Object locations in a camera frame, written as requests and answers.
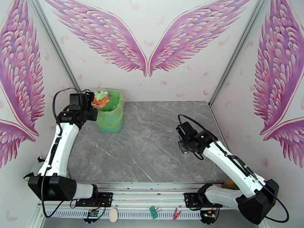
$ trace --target wing mural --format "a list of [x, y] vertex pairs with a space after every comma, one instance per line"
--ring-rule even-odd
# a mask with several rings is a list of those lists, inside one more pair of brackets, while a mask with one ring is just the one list
[[43, 116], [44, 87], [38, 49], [27, 2], [14, 0], [0, 33], [0, 86], [20, 125], [0, 120], [0, 168], [2, 161], [16, 158], [21, 142], [39, 136], [35, 121]]
[[79, 39], [112, 64], [126, 71], [139, 69], [147, 75], [147, 59], [131, 30], [118, 16], [75, 0], [45, 0], [59, 21]]
[[190, 59], [239, 18], [249, 0], [218, 0], [176, 17], [149, 59], [149, 75], [169, 71]]
[[274, 128], [264, 141], [275, 139], [283, 147], [283, 155], [301, 168], [304, 167], [304, 117], [288, 120]]
[[271, 0], [259, 45], [253, 106], [263, 135], [283, 119], [304, 74], [302, 26], [286, 0]]
[[45, 0], [59, 21], [112, 64], [152, 76], [156, 69], [177, 68], [216, 39], [239, 18], [249, 0], [218, 0], [184, 12], [169, 25], [149, 63], [131, 30], [111, 12], [75, 0]]

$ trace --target green bucket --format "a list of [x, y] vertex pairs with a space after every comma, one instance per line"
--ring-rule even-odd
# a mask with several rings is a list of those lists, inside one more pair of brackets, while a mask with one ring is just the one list
[[124, 98], [121, 93], [114, 90], [109, 92], [109, 102], [103, 108], [98, 108], [96, 124], [102, 132], [116, 133], [122, 129], [124, 123]]

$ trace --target pink feather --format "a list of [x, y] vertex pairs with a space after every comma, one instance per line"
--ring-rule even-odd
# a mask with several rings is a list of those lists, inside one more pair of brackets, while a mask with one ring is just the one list
[[259, 44], [253, 105], [264, 120], [262, 135], [283, 119], [304, 74], [301, 25], [286, 0], [271, 0]]
[[304, 117], [281, 123], [266, 135], [264, 141], [271, 138], [280, 142], [285, 158], [288, 155], [289, 160], [304, 167]]
[[149, 59], [149, 75], [169, 71], [190, 59], [239, 18], [249, 0], [218, 0], [176, 17]]
[[75, 0], [45, 0], [59, 21], [98, 54], [121, 69], [147, 75], [147, 61], [131, 30], [111, 12]]
[[0, 33], [1, 89], [17, 121], [33, 134], [43, 116], [42, 67], [36, 29], [28, 16], [27, 2], [15, 0]]
[[36, 141], [30, 133], [24, 132], [19, 125], [7, 120], [0, 120], [0, 168], [2, 162], [6, 165], [12, 157], [16, 159], [20, 142], [25, 140]]

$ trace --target gray marble tabletop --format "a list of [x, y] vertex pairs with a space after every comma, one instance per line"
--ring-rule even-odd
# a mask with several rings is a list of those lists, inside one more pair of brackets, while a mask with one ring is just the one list
[[90, 183], [227, 180], [211, 160], [182, 154], [175, 130], [180, 113], [194, 118], [220, 139], [204, 101], [126, 102], [120, 132], [101, 132], [92, 121], [84, 124], [68, 161], [70, 176]]

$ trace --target red clothespin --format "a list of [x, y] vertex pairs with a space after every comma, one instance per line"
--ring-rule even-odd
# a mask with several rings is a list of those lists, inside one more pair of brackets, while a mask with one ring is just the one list
[[178, 213], [177, 213], [177, 208], [175, 209], [175, 213], [174, 213], [174, 216], [173, 216], [173, 220], [175, 221], [177, 218], [178, 218], [178, 216], [181, 214], [181, 211], [179, 211]]

